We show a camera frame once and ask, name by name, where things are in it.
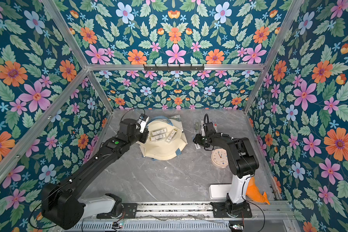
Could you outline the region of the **clear green compass set case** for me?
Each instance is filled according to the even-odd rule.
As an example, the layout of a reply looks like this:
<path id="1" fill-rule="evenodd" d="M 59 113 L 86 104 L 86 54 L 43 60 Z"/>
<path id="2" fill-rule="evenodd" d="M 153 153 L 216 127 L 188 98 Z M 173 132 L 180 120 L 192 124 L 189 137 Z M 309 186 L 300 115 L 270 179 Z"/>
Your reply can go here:
<path id="1" fill-rule="evenodd" d="M 193 121 L 193 127 L 194 127 L 195 134 L 198 134 L 200 132 L 200 121 L 198 119 L 195 119 Z"/>

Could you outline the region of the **cream floral canvas tote bag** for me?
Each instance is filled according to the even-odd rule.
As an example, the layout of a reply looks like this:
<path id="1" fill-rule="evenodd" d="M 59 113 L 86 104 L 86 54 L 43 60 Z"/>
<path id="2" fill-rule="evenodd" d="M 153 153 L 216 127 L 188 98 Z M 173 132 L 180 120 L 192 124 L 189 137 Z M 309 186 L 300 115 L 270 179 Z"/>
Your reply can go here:
<path id="1" fill-rule="evenodd" d="M 183 149 L 188 144 L 182 125 L 180 115 L 174 115 L 171 117 L 157 116 L 149 120 L 146 128 L 149 130 L 149 136 L 147 141 L 142 144 L 138 142 L 139 148 L 144 157 L 152 158 L 155 160 L 171 160 L 178 155 L 181 155 Z M 168 131 L 172 129 L 178 129 L 178 134 L 171 143 L 165 141 L 150 142 L 149 137 L 154 130 L 167 128 Z"/>

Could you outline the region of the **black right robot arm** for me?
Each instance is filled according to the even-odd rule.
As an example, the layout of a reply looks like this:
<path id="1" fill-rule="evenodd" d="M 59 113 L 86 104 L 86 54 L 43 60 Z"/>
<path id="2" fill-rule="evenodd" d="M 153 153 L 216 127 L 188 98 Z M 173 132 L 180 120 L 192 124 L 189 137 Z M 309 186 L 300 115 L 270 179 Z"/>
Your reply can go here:
<path id="1" fill-rule="evenodd" d="M 204 135 L 198 133 L 193 142 L 204 150 L 222 148 L 226 151 L 228 167 L 233 178 L 230 189 L 225 195 L 225 203 L 213 205 L 214 217 L 252 217 L 250 204 L 246 200 L 246 191 L 249 181 L 255 176 L 259 162 L 255 151 L 247 137 L 233 138 L 227 134 L 217 132 L 212 122 L 203 124 Z"/>

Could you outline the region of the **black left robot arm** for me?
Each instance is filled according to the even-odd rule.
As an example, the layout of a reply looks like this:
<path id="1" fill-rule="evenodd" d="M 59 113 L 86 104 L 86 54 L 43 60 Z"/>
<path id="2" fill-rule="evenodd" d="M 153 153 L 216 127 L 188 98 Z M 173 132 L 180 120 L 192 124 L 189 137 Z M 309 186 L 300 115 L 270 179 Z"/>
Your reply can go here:
<path id="1" fill-rule="evenodd" d="M 107 214 L 113 218 L 123 213 L 122 199 L 112 193 L 81 199 L 86 188 L 112 163 L 122 157 L 137 142 L 145 143 L 149 117 L 124 119 L 118 133 L 106 140 L 96 154 L 59 184 L 48 184 L 41 191 L 42 216 L 68 230 L 80 220 L 93 215 Z"/>

